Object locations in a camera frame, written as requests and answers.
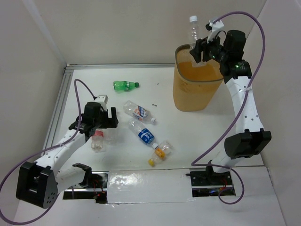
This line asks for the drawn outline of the clear bottle white cap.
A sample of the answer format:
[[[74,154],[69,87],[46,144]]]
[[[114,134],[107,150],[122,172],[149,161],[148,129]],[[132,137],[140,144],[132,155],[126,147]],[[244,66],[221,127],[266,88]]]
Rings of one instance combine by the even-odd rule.
[[[104,140],[106,143],[113,145],[117,143],[119,128],[107,128],[103,129]]]
[[[199,37],[200,36],[200,28],[199,28],[197,16],[191,16],[189,18],[189,20],[190,20],[190,28],[189,28],[190,50],[193,50],[195,48],[196,41],[198,39],[200,39],[200,37]],[[196,63],[193,56],[190,56],[190,57],[191,57],[192,67],[202,67],[202,66],[206,65],[206,63],[204,63],[202,61],[199,63]]]

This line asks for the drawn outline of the clear bottle red label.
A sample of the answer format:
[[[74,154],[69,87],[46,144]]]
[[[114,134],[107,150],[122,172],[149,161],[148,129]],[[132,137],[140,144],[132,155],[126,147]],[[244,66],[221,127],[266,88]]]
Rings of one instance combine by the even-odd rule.
[[[104,145],[104,133],[101,129],[97,129],[91,137],[91,148],[95,152],[101,152]]]

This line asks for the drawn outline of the clear bottle orange white label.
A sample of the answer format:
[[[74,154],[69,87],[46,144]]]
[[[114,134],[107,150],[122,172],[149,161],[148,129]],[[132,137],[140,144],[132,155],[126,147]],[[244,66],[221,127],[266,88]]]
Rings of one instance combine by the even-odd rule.
[[[134,118],[136,118],[137,120],[145,123],[145,124],[154,124],[156,118],[153,117],[153,115],[151,114],[151,112],[140,106],[135,104],[132,101],[126,101],[124,106],[123,106],[123,110],[124,112],[129,115],[129,116],[133,116]]]

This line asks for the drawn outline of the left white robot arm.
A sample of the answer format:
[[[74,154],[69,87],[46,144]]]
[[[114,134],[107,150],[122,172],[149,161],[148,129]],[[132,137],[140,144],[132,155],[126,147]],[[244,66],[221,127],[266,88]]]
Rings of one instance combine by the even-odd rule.
[[[26,161],[21,165],[16,188],[17,199],[47,209],[69,187],[89,187],[93,182],[91,167],[74,163],[63,170],[62,166],[97,129],[115,129],[118,122],[116,108],[106,110],[101,103],[88,102],[84,112],[69,126],[54,149],[46,151],[35,162]]]

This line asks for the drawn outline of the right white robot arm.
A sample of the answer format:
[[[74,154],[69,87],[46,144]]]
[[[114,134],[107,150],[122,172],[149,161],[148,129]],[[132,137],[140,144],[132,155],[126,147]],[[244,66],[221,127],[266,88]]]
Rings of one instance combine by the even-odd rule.
[[[222,172],[243,159],[258,155],[271,140],[271,132],[264,129],[257,112],[252,90],[254,74],[249,63],[242,58],[245,43],[246,35],[242,31],[228,31],[222,45],[218,33],[211,32],[207,38],[198,40],[195,49],[190,52],[197,61],[214,60],[219,63],[236,115],[212,147],[192,162],[192,166],[197,166],[200,159],[221,141],[224,142],[224,150],[209,162],[213,169],[205,173],[205,179],[211,185],[221,180]]]

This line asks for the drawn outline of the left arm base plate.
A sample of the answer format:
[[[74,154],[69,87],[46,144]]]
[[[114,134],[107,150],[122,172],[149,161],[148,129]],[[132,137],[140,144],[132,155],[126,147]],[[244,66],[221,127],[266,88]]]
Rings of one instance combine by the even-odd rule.
[[[76,185],[63,192],[63,200],[92,200],[98,204],[106,204],[108,171],[94,171],[87,186]]]

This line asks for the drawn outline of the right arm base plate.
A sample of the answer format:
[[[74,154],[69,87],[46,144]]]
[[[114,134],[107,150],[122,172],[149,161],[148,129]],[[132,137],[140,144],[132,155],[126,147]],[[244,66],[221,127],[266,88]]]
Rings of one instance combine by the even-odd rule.
[[[229,172],[215,173],[213,170],[193,170],[186,173],[191,181],[192,197],[215,197],[219,192],[221,196],[234,196],[231,175]]]

